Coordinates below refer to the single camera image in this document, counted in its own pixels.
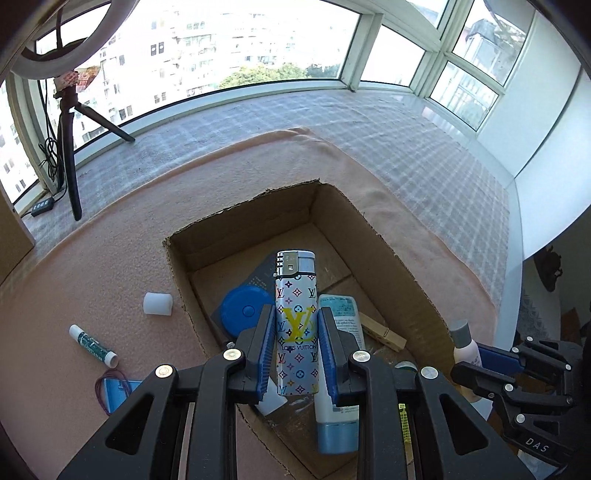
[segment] lip balm cap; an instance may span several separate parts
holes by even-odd
[[[84,330],[82,330],[80,327],[78,327],[78,325],[72,325],[70,327],[70,336],[77,342],[78,341],[78,337],[80,336],[81,333],[84,333]]]

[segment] power strip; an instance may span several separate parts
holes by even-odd
[[[46,198],[45,200],[41,200],[33,205],[31,209],[31,216],[36,217],[37,215],[41,215],[42,213],[49,212],[49,210],[53,210],[53,206],[56,204],[56,200],[54,197]]]

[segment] cardboard box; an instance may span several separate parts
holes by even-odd
[[[0,284],[35,246],[35,240],[0,184]]]
[[[396,353],[365,336],[389,364],[410,359],[449,376],[453,344],[447,327],[396,253],[337,188],[311,181],[270,190],[215,213],[165,241],[168,259],[199,341],[208,356],[228,339],[215,319],[226,293],[250,278],[269,255],[306,249],[316,255],[318,293],[355,297],[359,310],[407,339]],[[316,452],[312,397],[292,397],[263,418],[241,415],[295,479],[354,478],[356,455]]]

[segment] lv logo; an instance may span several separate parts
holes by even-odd
[[[312,307],[306,308],[303,312],[296,312],[295,317],[293,316],[293,309],[284,308],[283,313],[291,326],[291,335],[289,338],[285,339],[285,341],[295,342],[298,338],[304,338],[306,336],[304,332],[306,331],[307,325],[310,323],[310,316],[313,313]]]

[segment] blue tube cap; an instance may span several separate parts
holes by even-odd
[[[318,451],[325,455],[356,452],[359,449],[359,421],[317,423]]]

